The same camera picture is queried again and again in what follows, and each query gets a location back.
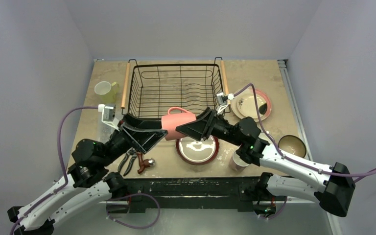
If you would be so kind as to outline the red rimmed plate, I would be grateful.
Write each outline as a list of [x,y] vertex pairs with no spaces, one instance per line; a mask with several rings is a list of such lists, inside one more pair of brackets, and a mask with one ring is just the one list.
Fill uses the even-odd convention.
[[217,157],[220,142],[214,136],[201,141],[184,137],[175,141],[175,147],[177,154],[184,162],[190,165],[206,165]]

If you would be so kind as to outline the black wire dish rack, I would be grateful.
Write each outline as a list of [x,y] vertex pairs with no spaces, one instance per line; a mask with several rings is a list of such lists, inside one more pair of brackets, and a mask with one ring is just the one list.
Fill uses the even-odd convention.
[[170,107],[200,114],[217,109],[219,93],[228,93],[224,60],[127,63],[121,113],[138,118],[160,118]]

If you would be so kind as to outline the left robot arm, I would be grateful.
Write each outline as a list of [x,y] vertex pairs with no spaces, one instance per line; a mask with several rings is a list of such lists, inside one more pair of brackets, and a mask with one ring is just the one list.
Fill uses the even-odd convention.
[[128,201],[139,196],[129,190],[123,176],[107,166],[134,149],[137,156],[147,153],[167,136],[159,119],[139,119],[132,115],[117,118],[103,115],[101,122],[113,132],[106,142],[83,139],[72,152],[71,165],[50,189],[33,202],[8,210],[13,235],[50,235],[55,226],[87,206],[104,200]]

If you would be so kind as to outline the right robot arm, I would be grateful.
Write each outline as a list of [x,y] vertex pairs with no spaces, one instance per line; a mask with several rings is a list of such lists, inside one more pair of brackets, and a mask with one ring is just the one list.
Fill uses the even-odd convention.
[[176,131],[195,140],[210,135],[238,146],[237,155],[246,163],[283,172],[314,189],[315,200],[325,211],[347,216],[355,190],[346,165],[336,162],[333,166],[320,164],[280,153],[276,145],[260,138],[261,129],[251,117],[229,124],[215,110],[207,108],[194,121],[176,127]]

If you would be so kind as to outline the black pliers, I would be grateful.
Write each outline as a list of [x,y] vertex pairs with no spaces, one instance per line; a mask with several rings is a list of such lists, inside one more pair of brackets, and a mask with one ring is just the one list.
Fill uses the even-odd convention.
[[118,165],[117,172],[120,173],[121,170],[123,169],[124,165],[128,163],[127,168],[125,172],[122,174],[122,176],[126,176],[130,173],[135,159],[138,157],[137,151],[134,148],[129,149],[123,159],[121,160],[120,164]]

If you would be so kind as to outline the clear plastic screw box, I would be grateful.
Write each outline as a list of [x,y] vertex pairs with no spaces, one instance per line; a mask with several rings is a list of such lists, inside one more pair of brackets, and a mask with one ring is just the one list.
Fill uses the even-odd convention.
[[99,113],[96,140],[101,143],[106,143],[110,140],[110,137],[114,131],[115,129],[101,122],[101,113]]

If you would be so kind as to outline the green mug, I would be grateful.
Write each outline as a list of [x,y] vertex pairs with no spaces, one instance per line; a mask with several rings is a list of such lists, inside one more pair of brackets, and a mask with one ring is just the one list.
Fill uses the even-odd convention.
[[101,81],[94,87],[94,92],[102,104],[116,103],[118,90],[119,84],[117,82]]

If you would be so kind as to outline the cream floral small plate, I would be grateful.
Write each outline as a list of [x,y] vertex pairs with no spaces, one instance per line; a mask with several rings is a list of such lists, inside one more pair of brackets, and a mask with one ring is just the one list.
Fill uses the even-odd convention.
[[[237,109],[245,117],[251,117],[253,119],[258,119],[257,112],[259,112],[259,107],[264,103],[267,103],[264,98],[257,95],[258,108],[255,106],[255,98],[253,93],[242,94],[237,100]],[[265,115],[260,115],[261,120],[264,119]]]

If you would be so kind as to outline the light pink mug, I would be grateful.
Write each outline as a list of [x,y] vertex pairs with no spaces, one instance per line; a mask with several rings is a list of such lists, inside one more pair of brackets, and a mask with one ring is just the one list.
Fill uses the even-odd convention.
[[231,156],[230,161],[229,161],[229,167],[232,170],[243,171],[249,165],[250,164],[243,161],[236,152],[232,153],[232,156]]

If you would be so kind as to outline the black spoon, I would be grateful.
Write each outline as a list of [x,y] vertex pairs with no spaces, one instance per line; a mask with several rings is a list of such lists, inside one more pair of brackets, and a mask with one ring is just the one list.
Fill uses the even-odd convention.
[[267,105],[267,103],[264,103],[263,105],[261,105],[258,108],[259,114],[262,115],[262,116],[265,115],[266,112],[267,112],[267,109],[268,109],[268,105]]

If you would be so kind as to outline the pink rimmed large plate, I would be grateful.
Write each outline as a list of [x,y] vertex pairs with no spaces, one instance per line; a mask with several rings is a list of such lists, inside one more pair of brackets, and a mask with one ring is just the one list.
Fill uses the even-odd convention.
[[[269,117],[272,110],[272,103],[269,97],[260,90],[255,90],[260,119],[263,121]],[[231,101],[231,109],[239,118],[252,117],[258,122],[257,110],[255,106],[254,93],[251,88],[246,89]]]

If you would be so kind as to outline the dark ceramic bowl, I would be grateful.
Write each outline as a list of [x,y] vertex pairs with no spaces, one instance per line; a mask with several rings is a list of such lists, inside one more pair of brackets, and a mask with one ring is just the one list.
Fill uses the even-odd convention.
[[294,135],[283,136],[279,140],[278,146],[281,150],[301,158],[304,158],[307,154],[305,143],[299,137]]

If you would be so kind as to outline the brown handled tool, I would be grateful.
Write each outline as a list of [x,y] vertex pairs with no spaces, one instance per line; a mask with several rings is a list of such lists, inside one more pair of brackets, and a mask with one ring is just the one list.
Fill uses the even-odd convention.
[[147,168],[153,167],[156,163],[154,159],[144,159],[141,152],[138,152],[137,156],[139,162],[138,174],[142,174]]

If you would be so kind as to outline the black base frame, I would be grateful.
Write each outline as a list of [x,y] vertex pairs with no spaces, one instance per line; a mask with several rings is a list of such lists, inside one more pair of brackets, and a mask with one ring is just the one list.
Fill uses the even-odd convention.
[[273,214],[285,196],[273,196],[266,189],[268,177],[206,177],[126,179],[127,187],[110,201],[111,214],[144,213],[147,209],[231,209],[238,212]]

